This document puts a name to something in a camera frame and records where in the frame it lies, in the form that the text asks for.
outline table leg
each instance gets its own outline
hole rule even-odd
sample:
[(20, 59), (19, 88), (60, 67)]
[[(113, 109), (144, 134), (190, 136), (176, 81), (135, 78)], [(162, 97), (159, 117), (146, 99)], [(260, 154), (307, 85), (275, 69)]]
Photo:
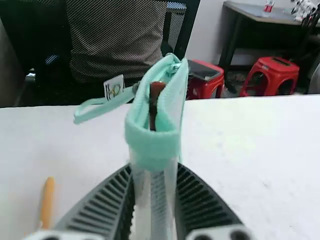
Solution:
[(236, 89), (232, 86), (230, 81), (228, 81), (227, 75), (229, 67), (234, 56), (235, 50), (237, 48), (237, 40), (239, 33), (241, 31), (241, 24), (243, 21), (242, 14), (235, 13), (233, 21), (231, 23), (231, 28), (228, 32), (227, 38), (223, 45), (222, 53), (219, 60), (219, 67), (224, 70), (224, 81), (225, 86), (231, 91), (236, 93)]

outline pencil case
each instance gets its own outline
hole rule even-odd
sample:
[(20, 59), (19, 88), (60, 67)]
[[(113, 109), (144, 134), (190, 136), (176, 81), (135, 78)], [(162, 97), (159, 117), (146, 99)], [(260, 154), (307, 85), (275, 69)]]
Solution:
[[(188, 61), (168, 54), (153, 65), (142, 80), (111, 100), (90, 99), (74, 113), (74, 123), (106, 114), (130, 101), (125, 117), (125, 140), (129, 146), (135, 194), (137, 239), (173, 238), (177, 167), (181, 161), (181, 124), (188, 85)], [(150, 129), (150, 84), (165, 84), (160, 92)]]

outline white wall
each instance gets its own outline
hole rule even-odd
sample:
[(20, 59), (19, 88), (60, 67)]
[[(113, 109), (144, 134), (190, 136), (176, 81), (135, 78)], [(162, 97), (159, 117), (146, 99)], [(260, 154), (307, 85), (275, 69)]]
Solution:
[[(264, 5), (265, 0), (233, 0), (238, 3)], [(224, 0), (200, 0), (186, 57), (218, 64), (227, 23), (222, 14)], [(290, 8), (290, 0), (275, 0), (275, 7)], [(261, 51), (237, 50), (232, 64), (253, 64)]]

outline bottle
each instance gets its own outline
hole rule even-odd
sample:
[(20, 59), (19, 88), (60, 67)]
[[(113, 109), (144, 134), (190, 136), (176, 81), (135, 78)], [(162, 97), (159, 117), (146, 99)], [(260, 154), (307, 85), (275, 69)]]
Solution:
[(275, 5), (275, 0), (266, 0), (265, 6), (264, 6), (263, 12), (262, 12), (262, 17), (264, 17), (264, 18), (270, 17), (270, 13), (271, 13), (274, 5)]

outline pencil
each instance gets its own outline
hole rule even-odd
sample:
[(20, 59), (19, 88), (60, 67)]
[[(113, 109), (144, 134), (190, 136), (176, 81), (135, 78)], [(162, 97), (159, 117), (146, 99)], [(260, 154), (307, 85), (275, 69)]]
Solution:
[(40, 227), (49, 229), (51, 224), (52, 206), (54, 198), (55, 180), (52, 176), (48, 177), (44, 184), (43, 198), (40, 215)]

